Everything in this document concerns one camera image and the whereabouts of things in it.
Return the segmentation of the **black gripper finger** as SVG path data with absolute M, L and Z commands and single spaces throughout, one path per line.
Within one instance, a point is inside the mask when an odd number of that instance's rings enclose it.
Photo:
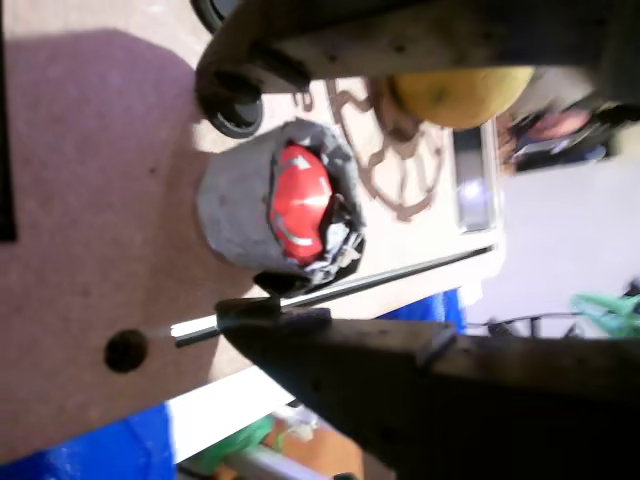
M 242 355 L 401 479 L 635 479 L 639 343 L 458 334 L 226 300 Z
M 314 80 L 502 66 L 575 66 L 639 101 L 635 1 L 242 1 L 206 47 L 206 112 Z

